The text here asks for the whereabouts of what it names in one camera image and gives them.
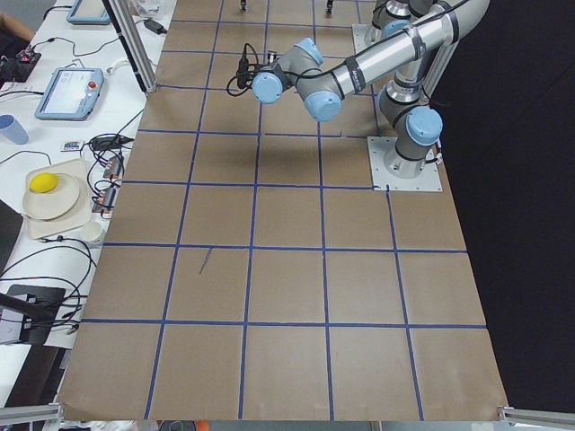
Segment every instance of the yellow ball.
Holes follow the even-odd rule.
[[[43,172],[31,179],[29,187],[34,193],[47,193],[55,189],[57,185],[57,175],[50,172]]]

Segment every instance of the dark background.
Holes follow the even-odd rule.
[[[575,412],[575,2],[491,0],[434,98],[509,406]]]

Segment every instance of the power adapter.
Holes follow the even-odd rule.
[[[155,34],[165,34],[168,32],[161,23],[156,22],[151,18],[144,21],[144,26]]]

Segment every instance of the black plug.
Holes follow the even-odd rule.
[[[250,61],[248,60],[247,49],[243,46],[243,53],[240,61],[237,64],[237,72],[235,76],[237,77],[237,88],[243,90],[248,86],[248,79],[250,78]]]
[[[165,34],[168,32],[161,23],[156,22],[151,18],[144,21],[144,26],[155,34]]]

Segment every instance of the white mounting plate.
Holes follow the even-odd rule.
[[[371,28],[371,24],[353,24],[351,26],[351,33],[353,34],[353,46],[356,49],[356,54],[367,48],[366,34]]]
[[[396,137],[393,136],[370,136],[367,138],[369,150],[369,162],[371,164],[371,179],[374,190],[386,191],[443,191],[439,179],[438,166],[435,163],[425,165],[423,172],[412,180],[404,180],[392,175],[384,165],[385,154],[392,150]],[[435,157],[433,150],[429,150],[428,159]]]

